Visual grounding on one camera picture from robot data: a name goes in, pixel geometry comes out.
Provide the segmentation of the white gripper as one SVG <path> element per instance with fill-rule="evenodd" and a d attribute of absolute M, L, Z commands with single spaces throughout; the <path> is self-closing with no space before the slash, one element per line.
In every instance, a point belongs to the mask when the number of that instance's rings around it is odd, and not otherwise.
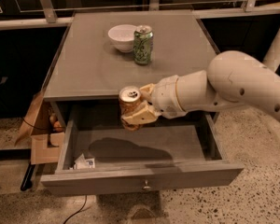
<path fill-rule="evenodd" d="M 155 122 L 160 115 L 167 119 L 184 117 L 186 112 L 178 102 L 176 85 L 179 76 L 163 78 L 156 85 L 147 84 L 140 88 L 142 102 L 128 108 L 121 118 L 129 125 L 142 125 Z"/>

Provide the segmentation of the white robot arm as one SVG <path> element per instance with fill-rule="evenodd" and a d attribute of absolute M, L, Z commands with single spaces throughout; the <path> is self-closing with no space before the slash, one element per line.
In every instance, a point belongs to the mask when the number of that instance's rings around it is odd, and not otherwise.
<path fill-rule="evenodd" d="M 280 122 L 280 76 L 241 51 L 219 53 L 204 70 L 165 77 L 119 93 L 121 122 L 137 130 L 163 116 L 175 119 L 192 111 L 219 112 L 253 106 Z"/>

